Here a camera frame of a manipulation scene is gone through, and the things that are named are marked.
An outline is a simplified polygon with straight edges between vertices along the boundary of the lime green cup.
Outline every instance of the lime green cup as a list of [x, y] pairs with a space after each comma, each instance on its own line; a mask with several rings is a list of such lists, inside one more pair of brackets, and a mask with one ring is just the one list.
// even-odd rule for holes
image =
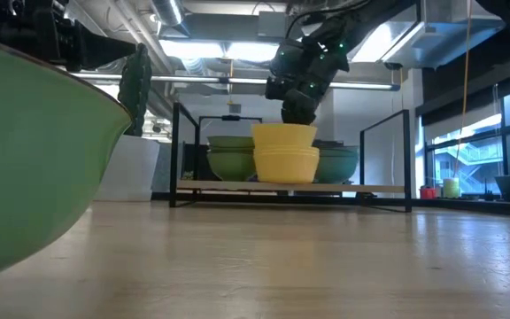
[[100, 90], [0, 46], [0, 271], [78, 221], [129, 124]]

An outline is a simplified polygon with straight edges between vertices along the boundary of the stacked green bowls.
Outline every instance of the stacked green bowls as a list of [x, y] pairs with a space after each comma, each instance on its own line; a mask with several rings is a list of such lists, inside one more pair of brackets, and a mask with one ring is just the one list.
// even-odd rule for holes
[[316, 183], [344, 183], [355, 173], [359, 163], [358, 146], [318, 146], [320, 162]]
[[225, 182], [245, 182], [255, 175], [252, 137], [209, 136], [208, 162], [212, 172]]

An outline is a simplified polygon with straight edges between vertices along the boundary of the metal frame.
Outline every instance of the metal frame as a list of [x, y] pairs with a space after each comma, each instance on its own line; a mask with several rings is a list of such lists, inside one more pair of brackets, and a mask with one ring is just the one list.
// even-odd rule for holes
[[[393, 199], [393, 198], [332, 198], [332, 197], [315, 197], [315, 196], [261, 196], [261, 195], [221, 195], [221, 194], [203, 194], [197, 190], [193, 190], [191, 193], [178, 193], [178, 176], [177, 176], [177, 159], [178, 159], [178, 137], [179, 137], [179, 127], [180, 127], [180, 114], [184, 114], [184, 116], [192, 122], [195, 127], [195, 155], [196, 159], [194, 162], [194, 180], [198, 179], [198, 154], [199, 154], [199, 144], [200, 144], [200, 124], [202, 120], [214, 118], [221, 119], [221, 117], [216, 116], [202, 116], [199, 118], [198, 123], [194, 121], [186, 107], [180, 103], [174, 104], [174, 112], [173, 112], [173, 141], [172, 141], [172, 154], [171, 154], [171, 172], [170, 172], [170, 192], [166, 195], [163, 194], [155, 194], [153, 199], [168, 199], [170, 207], [177, 207], [177, 201], [186, 201], [179, 206], [188, 205], [190, 203], [194, 203], [197, 201], [219, 201], [219, 202], [244, 202], [244, 203], [266, 203], [266, 204], [308, 204], [308, 205], [361, 205], [361, 206], [404, 206], [405, 212], [412, 212], [412, 190], [411, 190], [411, 180], [410, 180], [410, 172], [411, 172], [411, 145], [410, 145], [410, 114], [408, 110], [403, 110], [399, 113], [395, 113], [391, 115], [389, 118], [380, 121], [379, 123], [366, 128], [361, 132], [361, 135], [365, 133], [366, 130], [370, 130], [385, 121], [388, 121], [396, 116], [403, 116], [403, 132], [405, 134], [405, 172], [409, 176], [406, 179], [404, 186], [405, 198], [401, 199]], [[242, 118], [242, 120], [255, 120], [261, 121], [260, 118]], [[361, 151], [362, 155], [364, 154], [364, 145], [365, 142], [362, 141]], [[386, 208], [387, 210], [391, 210], [394, 212], [403, 212], [398, 210], [392, 210]]]
[[365, 185], [365, 132], [378, 127], [379, 125], [385, 123], [386, 121], [390, 121], [398, 116], [403, 116], [403, 145], [404, 149], [404, 172], [405, 172], [405, 212], [411, 213], [413, 211], [413, 190], [412, 190], [412, 181], [411, 181], [411, 128], [410, 128], [410, 111], [402, 110], [400, 112], [392, 114], [390, 117], [378, 121], [376, 124], [371, 125], [368, 128], [365, 128], [359, 132], [359, 184]]

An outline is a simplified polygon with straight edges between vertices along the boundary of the green plant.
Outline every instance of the green plant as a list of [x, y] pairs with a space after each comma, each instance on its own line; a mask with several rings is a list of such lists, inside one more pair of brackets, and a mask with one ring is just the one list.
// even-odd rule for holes
[[125, 131], [125, 135], [143, 135], [151, 76], [151, 58], [147, 47], [139, 43], [135, 54], [127, 58], [120, 81], [118, 100], [129, 110], [132, 117], [131, 126]]

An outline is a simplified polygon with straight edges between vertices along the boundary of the metal rack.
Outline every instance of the metal rack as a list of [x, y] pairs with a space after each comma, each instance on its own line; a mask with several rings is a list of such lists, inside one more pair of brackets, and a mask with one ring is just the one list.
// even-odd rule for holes
[[[195, 129], [195, 160], [194, 160], [194, 180], [183, 181], [177, 176], [178, 159], [178, 137], [180, 127], [181, 113], [194, 125]], [[405, 185], [365, 185], [365, 132], [373, 129], [385, 121], [397, 116], [403, 117], [403, 133], [405, 146]], [[207, 118], [221, 117], [200, 117], [200, 122]], [[259, 118], [246, 118], [247, 120], [262, 121]], [[194, 202], [244, 202], [244, 203], [266, 203], [266, 204], [309, 204], [309, 205], [352, 205], [352, 206], [403, 206], [404, 212], [412, 212], [412, 189], [411, 189], [411, 141], [410, 141], [410, 114], [408, 110], [391, 115], [389, 118], [376, 123], [360, 132], [360, 176], [359, 185], [338, 185], [338, 184], [277, 184], [277, 183], [255, 183], [255, 182], [214, 182], [198, 181], [198, 155], [200, 145], [200, 123], [196, 122], [190, 115], [186, 107], [180, 103], [174, 104], [173, 109], [173, 142], [171, 154], [170, 171], [170, 193], [168, 194], [169, 206], [177, 207], [179, 201], [187, 205]], [[316, 196], [279, 196], [279, 195], [233, 195], [233, 194], [206, 194], [202, 191], [318, 191], [318, 192], [387, 192], [404, 193], [405, 198], [343, 198], [343, 197], [316, 197]]]

